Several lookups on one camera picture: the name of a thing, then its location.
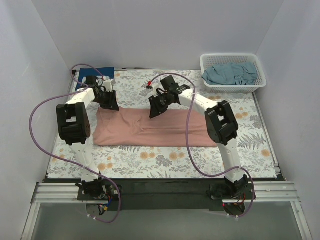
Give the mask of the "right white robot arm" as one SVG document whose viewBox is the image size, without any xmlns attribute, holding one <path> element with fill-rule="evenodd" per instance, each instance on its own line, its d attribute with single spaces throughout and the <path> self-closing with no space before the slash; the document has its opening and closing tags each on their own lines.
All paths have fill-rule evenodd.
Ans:
<svg viewBox="0 0 320 240">
<path fill-rule="evenodd" d="M 239 125 L 230 104 L 227 101 L 216 102 L 196 92 L 192 83 L 179 85 L 174 80 L 174 73 L 165 73 L 156 86 L 152 81 L 147 83 L 147 89 L 152 90 L 149 97 L 150 115 L 155 118 L 165 113 L 172 104 L 188 107 L 187 121 L 191 119 L 192 111 L 196 111 L 205 118 L 209 138 L 217 145 L 224 164 L 225 183 L 216 189 L 214 197 L 242 197 L 249 184 L 249 174 L 241 167 L 237 150 Z"/>
</svg>

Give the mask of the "pink t shirt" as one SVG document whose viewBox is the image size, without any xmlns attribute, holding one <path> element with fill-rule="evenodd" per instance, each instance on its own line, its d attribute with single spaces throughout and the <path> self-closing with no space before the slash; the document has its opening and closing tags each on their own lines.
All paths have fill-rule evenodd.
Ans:
<svg viewBox="0 0 320 240">
<path fill-rule="evenodd" d="M 186 109 L 170 109 L 150 118 L 148 109 L 99 108 L 93 143 L 103 147 L 215 147 L 208 135 L 205 117 L 192 111 L 187 121 L 187 115 Z"/>
</svg>

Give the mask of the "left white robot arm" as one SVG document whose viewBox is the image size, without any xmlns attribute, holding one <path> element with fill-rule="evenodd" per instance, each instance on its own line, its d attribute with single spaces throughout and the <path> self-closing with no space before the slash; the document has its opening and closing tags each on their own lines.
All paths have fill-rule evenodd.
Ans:
<svg viewBox="0 0 320 240">
<path fill-rule="evenodd" d="M 79 88 L 67 103 L 56 107 L 59 137 L 70 146 L 76 162 L 81 164 L 83 192 L 95 200 L 103 199 L 107 191 L 102 178 L 95 174 L 100 171 L 89 144 L 91 125 L 87 107 L 90 103 L 98 103 L 102 109 L 119 111 L 114 84 L 115 80 L 107 76 L 87 76 L 85 86 Z"/>
</svg>

